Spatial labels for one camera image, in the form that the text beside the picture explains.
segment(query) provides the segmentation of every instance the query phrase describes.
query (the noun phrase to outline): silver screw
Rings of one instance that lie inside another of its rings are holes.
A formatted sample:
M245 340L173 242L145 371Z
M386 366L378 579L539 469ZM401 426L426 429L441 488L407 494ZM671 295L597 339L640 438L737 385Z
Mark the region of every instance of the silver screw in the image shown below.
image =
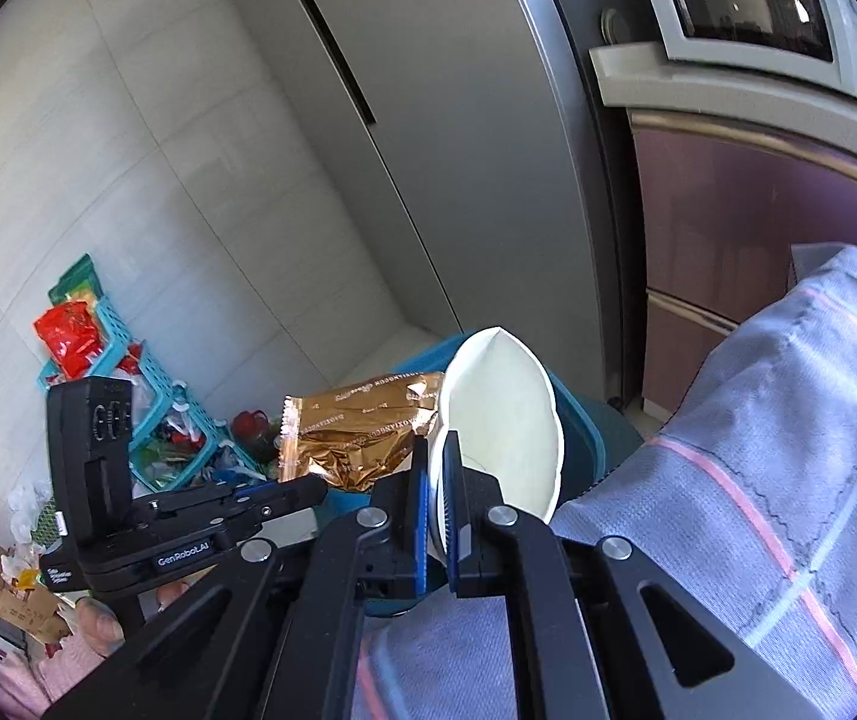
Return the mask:
M374 506L366 506L355 514L355 522L363 528L380 528L388 522L388 514Z
M603 541L603 552L612 560L628 560L632 545L621 536L609 536Z
M272 545L264 538L250 538L242 545L241 552L243 560L262 562L272 554Z
M511 506L493 506L488 512L489 522L508 527L519 521L519 513Z

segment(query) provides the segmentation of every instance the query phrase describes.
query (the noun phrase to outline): floor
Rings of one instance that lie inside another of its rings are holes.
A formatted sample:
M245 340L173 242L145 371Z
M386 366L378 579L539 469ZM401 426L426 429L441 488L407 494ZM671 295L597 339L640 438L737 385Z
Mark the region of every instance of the floor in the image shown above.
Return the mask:
M383 372L409 327L230 0L0 11L0 541L47 472L32 322L82 253L218 418Z

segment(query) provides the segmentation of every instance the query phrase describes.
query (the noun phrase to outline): white stripe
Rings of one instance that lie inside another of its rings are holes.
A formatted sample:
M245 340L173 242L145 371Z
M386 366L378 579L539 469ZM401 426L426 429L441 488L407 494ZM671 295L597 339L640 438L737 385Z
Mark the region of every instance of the white stripe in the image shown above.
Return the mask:
M778 603L772 607L771 611L762 619L755 629L745 637L745 643L748 644L749 647L754 648L758 646L758 644L778 624L779 620L785 616L792 604L794 604L798 600L799 596L805 592L806 588L811 584L811 580L814 579L816 572L819 571L819 568L821 568L825 560L828 559L830 552L832 552L833 547L835 547L835 543L838 541L838 537L841 535L845 526L848 524L849 519L852 517L852 512L854 512L855 507L857 507L857 476L855 483L849 491L848 498L838 512L838 517L835 518L835 522L832 523L832 527L829 529L829 532L826 533L825 538L819 544L819 549L816 549L816 553L811 558L809 567L795 578L785 595L779 599Z

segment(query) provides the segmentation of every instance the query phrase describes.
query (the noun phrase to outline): white microwave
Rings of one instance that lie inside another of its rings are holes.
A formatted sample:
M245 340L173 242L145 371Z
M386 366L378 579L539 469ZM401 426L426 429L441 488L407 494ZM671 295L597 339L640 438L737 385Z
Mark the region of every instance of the white microwave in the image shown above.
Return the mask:
M857 98L856 0L651 0L670 59L782 74Z

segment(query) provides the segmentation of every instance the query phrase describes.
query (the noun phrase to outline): brown foil package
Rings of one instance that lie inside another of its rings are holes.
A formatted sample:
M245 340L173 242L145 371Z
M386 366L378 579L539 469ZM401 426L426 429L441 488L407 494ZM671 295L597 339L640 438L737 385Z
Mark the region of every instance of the brown foil package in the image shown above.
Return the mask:
M442 373L379 376L311 397L286 397L278 480L317 473L364 493L392 473L435 420Z

